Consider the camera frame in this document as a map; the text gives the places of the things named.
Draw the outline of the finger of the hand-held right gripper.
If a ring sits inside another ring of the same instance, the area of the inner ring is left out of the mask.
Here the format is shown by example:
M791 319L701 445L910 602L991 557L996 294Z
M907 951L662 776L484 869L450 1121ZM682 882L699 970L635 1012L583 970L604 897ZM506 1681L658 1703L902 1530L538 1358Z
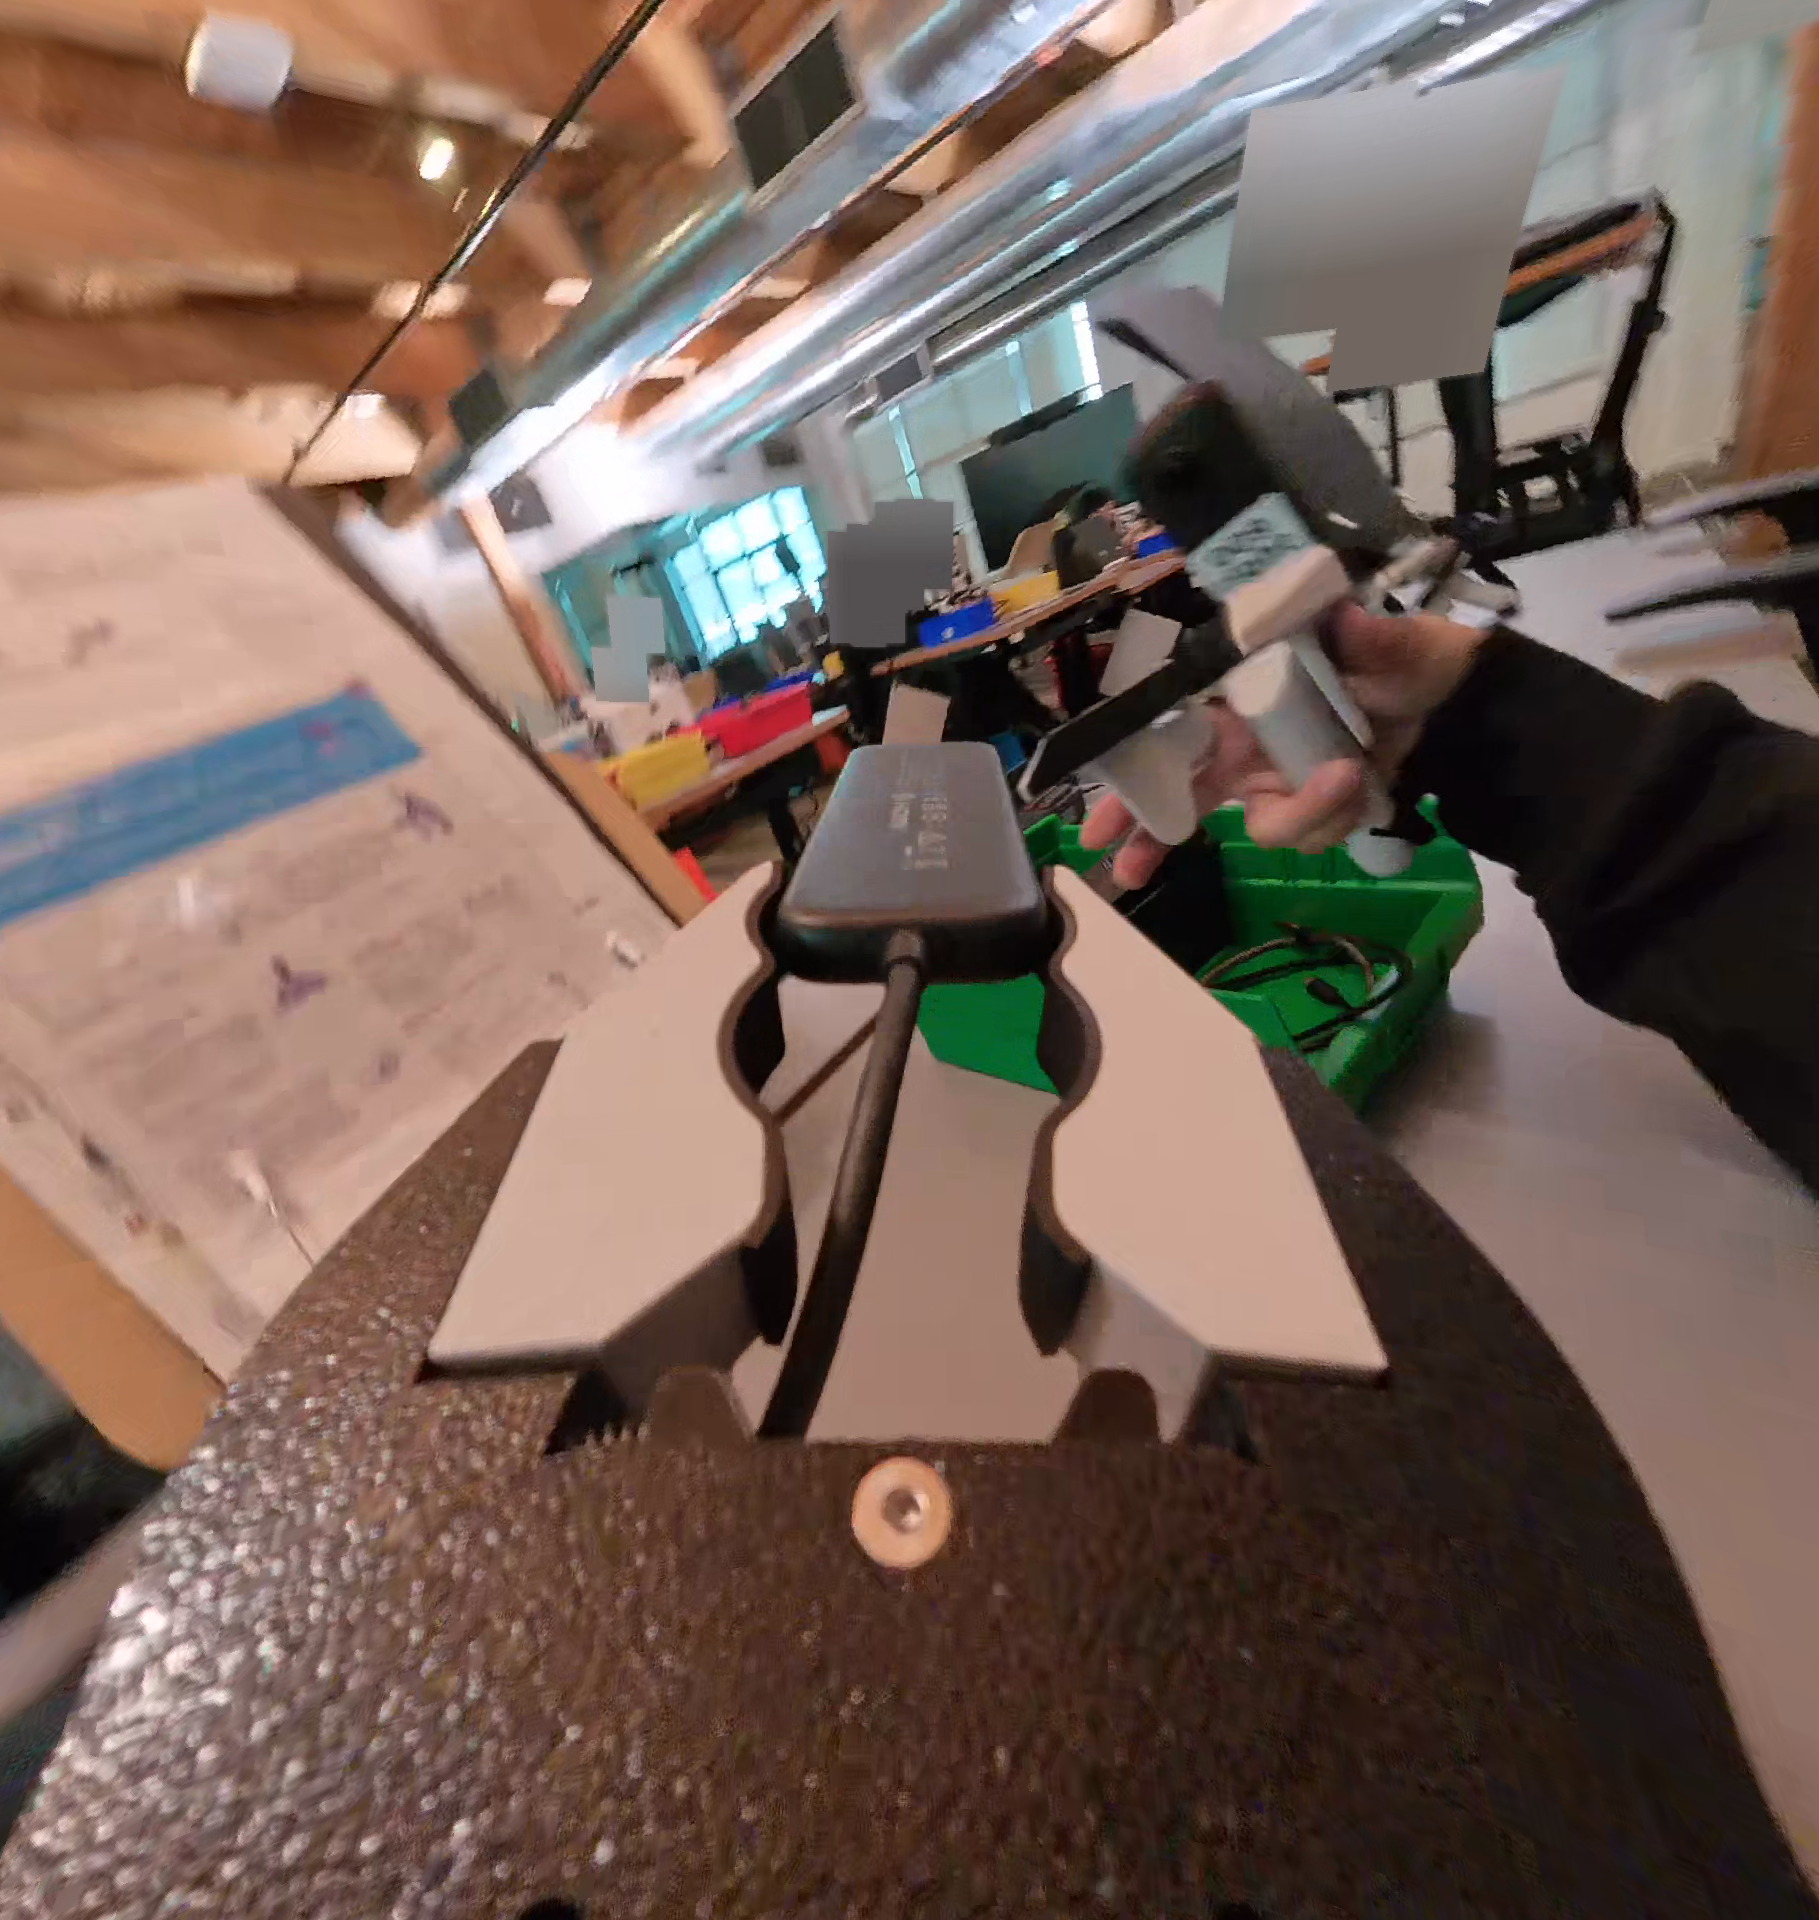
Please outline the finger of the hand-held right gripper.
M1018 795L1037 799L1166 714L1212 699L1238 663L1240 649L1223 618L1185 628L1162 667L1041 735L1018 779Z
M1217 806L1220 735L1220 702L1181 702L1096 755L1096 776L1119 797L1136 829L1162 844L1183 844Z

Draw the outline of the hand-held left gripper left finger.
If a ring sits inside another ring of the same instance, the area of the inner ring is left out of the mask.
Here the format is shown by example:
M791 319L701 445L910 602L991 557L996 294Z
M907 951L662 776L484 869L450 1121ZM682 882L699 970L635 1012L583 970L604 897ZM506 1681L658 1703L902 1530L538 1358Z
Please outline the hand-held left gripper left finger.
M799 1234L763 1092L786 1054L760 862L567 1029L425 1362L570 1371L641 1415L684 1367L777 1348Z

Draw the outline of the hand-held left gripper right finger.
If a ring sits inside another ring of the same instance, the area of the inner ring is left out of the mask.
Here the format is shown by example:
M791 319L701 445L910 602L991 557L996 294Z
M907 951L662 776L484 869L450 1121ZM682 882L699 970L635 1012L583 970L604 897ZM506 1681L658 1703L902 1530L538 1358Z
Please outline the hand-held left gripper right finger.
M1229 1431L1243 1381L1379 1388L1392 1362L1257 1040L1072 869L1055 950L1021 1313L1077 1376L1061 1436Z

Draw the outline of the green plastic bin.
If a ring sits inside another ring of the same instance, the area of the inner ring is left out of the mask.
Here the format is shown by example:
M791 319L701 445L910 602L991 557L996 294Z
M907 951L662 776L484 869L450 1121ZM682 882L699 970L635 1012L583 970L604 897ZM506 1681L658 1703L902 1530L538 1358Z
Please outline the green plastic bin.
M1410 1063L1446 1007L1451 977L1487 925L1484 886L1468 849L1429 831L1400 876L1368 876L1345 852L1257 849L1240 813L1224 807L1133 894L1110 888L1106 858L1077 843L1077 829L1056 816L1026 831L1032 862L1088 876L1154 948L1196 981L1212 955L1267 939L1279 923L1367 933L1407 950L1414 984L1373 1021L1305 1052L1288 1041L1284 1025L1308 1015L1283 995L1212 995L1261 1043L1302 1058L1351 1114L1365 1114Z

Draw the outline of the person's right forearm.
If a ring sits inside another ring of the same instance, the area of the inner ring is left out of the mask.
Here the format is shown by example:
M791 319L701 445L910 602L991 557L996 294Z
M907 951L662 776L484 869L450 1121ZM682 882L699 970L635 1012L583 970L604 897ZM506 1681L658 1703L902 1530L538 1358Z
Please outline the person's right forearm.
M1404 786L1511 869L1570 990L1670 1041L1819 1202L1819 737L1494 628Z

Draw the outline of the person's right hand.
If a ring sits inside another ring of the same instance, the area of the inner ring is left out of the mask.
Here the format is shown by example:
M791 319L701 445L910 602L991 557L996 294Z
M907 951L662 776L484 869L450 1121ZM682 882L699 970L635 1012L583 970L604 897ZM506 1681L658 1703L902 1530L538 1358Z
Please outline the person's right hand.
M1371 727L1386 790L1402 779L1428 720L1456 692L1484 638L1435 615L1374 615L1354 604L1323 618L1324 654ZM1236 806L1252 843L1304 853L1329 852L1362 826L1368 801L1357 763L1320 763L1291 782L1229 704L1210 704L1210 726L1210 752L1190 779L1202 812ZM1079 843L1106 853L1123 891L1145 886L1172 852L1110 790L1091 806Z

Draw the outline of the black computer monitor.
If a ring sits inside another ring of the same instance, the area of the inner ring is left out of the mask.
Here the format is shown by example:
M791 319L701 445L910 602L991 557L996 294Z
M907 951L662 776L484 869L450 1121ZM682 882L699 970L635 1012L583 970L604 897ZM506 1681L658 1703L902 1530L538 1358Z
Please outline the black computer monitor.
M1075 494L1094 489L1110 501L1133 498L1123 475L1138 430L1131 383L1062 400L1021 426L1021 433L962 459L965 498L990 572L1009 564L1029 526L1051 522Z

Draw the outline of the black metal rack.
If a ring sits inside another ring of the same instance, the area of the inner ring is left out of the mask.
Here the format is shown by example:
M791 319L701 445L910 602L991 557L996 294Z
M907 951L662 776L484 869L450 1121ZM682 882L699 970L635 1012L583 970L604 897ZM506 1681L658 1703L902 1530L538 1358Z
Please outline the black metal rack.
M1536 319L1613 271L1640 271L1641 288L1626 309L1595 419L1580 433L1505 448L1494 362L1438 382L1453 446L1453 524L1480 557L1521 557L1641 522L1641 485L1624 430L1643 364L1666 326L1666 277L1677 238L1675 213L1659 193L1605 202L1521 230L1497 309L1498 332Z

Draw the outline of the red storage bin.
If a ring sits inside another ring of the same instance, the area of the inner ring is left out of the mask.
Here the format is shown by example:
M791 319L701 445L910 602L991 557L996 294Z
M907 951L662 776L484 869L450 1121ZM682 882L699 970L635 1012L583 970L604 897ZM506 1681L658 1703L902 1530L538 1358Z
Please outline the red storage bin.
M713 704L699 716L699 732L716 762L747 758L763 746L815 724L812 681L788 681L747 699Z

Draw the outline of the yellow storage bin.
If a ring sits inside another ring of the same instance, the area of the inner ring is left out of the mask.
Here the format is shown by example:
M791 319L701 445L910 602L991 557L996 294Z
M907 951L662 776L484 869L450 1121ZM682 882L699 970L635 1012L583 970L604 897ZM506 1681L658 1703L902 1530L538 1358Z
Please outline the yellow storage bin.
M639 812L702 786L710 776L708 740L702 732L679 729L610 757L604 773Z

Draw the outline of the printed instruction sheet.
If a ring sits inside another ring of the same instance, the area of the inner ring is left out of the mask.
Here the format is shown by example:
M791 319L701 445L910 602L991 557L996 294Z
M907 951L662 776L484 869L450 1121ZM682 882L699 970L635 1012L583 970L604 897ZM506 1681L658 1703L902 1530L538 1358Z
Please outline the printed instruction sheet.
M211 1374L673 929L249 485L0 498L0 1165Z

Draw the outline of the wooden display board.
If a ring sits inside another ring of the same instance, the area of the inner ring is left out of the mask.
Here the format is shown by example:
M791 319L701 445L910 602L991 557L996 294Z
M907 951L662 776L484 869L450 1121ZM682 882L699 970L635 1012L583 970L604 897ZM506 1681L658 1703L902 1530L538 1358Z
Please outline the wooden display board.
M0 882L106 816L147 767L185 844L47 906L0 907L0 1321L120 1453L168 1473L315 1257L565 1012L487 990L513 1021L458 1054L278 1043L244 1003L274 927L325 955L390 944L333 829L382 771L286 802L247 734L377 704L448 786L458 853L408 813L410 885L536 865L590 986L705 909L702 886L602 776L562 776L346 548L321 498L249 483L0 498Z

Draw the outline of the white ceiling access point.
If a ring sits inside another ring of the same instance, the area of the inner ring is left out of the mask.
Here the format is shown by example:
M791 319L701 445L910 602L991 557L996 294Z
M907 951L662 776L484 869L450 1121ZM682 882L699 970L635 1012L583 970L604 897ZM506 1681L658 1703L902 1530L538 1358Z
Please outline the white ceiling access point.
M196 102L249 115L266 115L282 102L294 69L295 43L287 31L231 12L204 12L181 61Z

